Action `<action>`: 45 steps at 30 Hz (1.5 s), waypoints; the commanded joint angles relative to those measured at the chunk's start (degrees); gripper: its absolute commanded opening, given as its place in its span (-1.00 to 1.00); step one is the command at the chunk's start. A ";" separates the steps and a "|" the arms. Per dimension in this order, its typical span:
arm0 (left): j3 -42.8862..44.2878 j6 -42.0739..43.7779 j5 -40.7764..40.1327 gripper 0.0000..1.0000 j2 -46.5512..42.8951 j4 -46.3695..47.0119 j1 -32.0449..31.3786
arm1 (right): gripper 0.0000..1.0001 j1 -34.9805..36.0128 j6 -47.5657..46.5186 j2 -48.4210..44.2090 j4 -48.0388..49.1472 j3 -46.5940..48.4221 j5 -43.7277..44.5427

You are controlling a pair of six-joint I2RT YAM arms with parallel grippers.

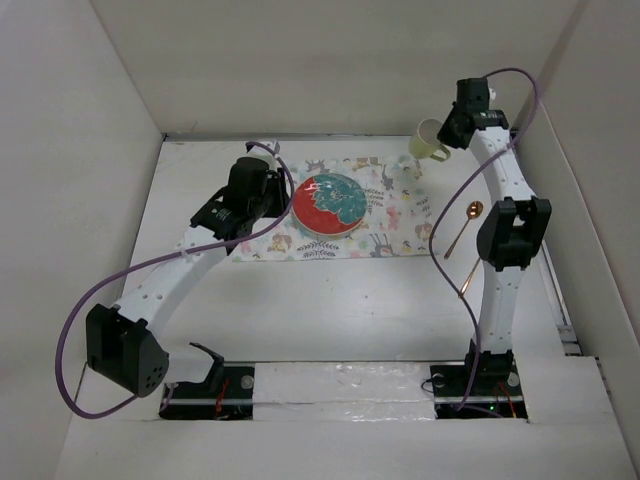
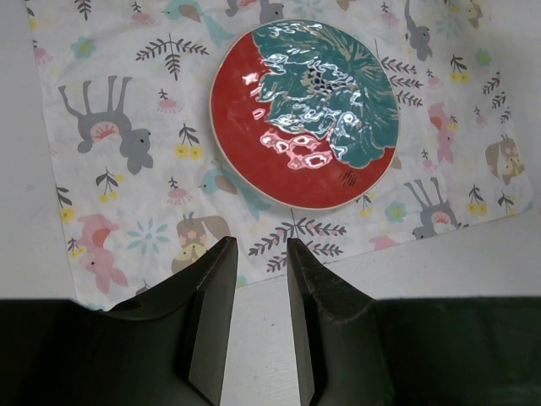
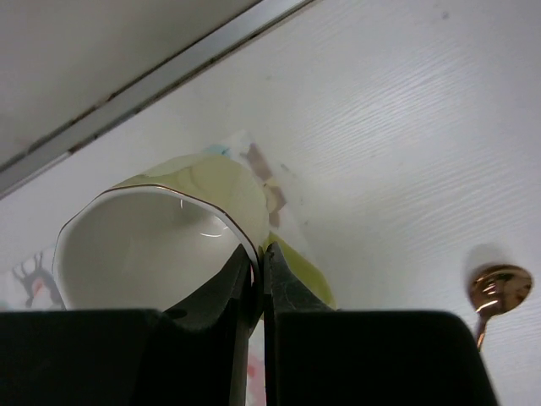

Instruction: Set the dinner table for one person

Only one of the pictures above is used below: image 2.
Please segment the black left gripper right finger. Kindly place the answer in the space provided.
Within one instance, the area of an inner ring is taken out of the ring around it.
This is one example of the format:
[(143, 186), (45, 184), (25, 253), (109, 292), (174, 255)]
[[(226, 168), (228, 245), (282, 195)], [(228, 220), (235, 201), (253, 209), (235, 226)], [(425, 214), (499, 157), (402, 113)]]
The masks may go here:
[(537, 405), (537, 297), (373, 299), (287, 242), (303, 405)]

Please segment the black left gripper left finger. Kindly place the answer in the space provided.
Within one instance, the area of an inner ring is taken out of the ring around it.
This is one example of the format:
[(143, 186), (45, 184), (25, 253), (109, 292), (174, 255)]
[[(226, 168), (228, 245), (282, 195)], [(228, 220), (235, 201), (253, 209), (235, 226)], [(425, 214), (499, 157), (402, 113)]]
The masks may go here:
[(108, 311), (3, 300), (2, 404), (219, 404), (237, 269), (237, 241), (225, 237)]

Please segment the red and teal plate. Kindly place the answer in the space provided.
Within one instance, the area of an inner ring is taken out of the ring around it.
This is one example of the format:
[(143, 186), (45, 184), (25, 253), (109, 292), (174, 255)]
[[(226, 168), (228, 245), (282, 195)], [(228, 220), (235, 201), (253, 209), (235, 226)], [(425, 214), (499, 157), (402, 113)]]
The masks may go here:
[(311, 19), (242, 34), (212, 81), (210, 125), (234, 172), (265, 197), (327, 211), (389, 171), (400, 112), (380, 60), (359, 39)]

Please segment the animal print cloth placemat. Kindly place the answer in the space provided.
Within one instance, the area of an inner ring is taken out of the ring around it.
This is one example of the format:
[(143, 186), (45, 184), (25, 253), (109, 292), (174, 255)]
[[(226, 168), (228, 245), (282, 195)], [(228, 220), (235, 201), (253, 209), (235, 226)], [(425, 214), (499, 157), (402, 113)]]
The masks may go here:
[[(110, 308), (238, 242), (238, 286), (281, 275), (289, 239), (331, 263), (533, 206), (485, 1), (29, 1), (56, 195), (78, 299)], [(333, 25), (380, 60), (400, 134), (386, 175), (327, 211), (243, 181), (210, 125), (245, 32)]]

